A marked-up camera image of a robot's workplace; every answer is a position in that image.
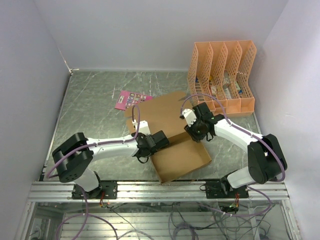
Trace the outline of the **brown cardboard box sheet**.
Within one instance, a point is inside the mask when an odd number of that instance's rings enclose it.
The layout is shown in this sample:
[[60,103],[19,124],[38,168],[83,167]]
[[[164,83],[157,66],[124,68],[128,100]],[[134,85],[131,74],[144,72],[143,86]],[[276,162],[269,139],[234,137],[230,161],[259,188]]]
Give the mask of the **brown cardboard box sheet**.
[[161,184],[177,180],[212,162],[205,146],[192,140],[180,118],[186,93],[175,91],[138,104],[140,119],[147,121],[152,134],[163,131],[169,145],[151,156]]

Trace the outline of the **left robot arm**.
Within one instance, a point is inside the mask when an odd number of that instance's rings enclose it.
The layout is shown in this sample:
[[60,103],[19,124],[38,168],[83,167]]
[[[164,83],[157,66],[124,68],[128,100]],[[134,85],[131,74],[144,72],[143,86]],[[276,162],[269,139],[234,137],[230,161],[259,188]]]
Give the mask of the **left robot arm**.
[[133,157],[141,164],[168,147],[169,139],[163,131],[154,134],[132,133],[123,137],[94,139],[84,133],[73,134],[52,152],[57,177],[61,183],[75,184],[73,199],[117,197],[117,190],[89,168],[90,164],[115,157]]

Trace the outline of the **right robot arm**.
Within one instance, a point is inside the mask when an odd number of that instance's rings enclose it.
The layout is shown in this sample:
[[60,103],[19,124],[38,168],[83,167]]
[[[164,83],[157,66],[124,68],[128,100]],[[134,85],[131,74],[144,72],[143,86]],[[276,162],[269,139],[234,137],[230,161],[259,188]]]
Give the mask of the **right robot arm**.
[[288,168],[277,137],[273,134],[257,134],[249,131],[223,114],[214,115],[205,102],[181,111],[186,121],[184,130],[197,143],[211,141],[214,137],[228,140],[242,149],[247,156],[247,166],[232,171],[219,180],[209,180],[200,187],[207,198],[246,198],[244,192],[251,184],[280,182]]

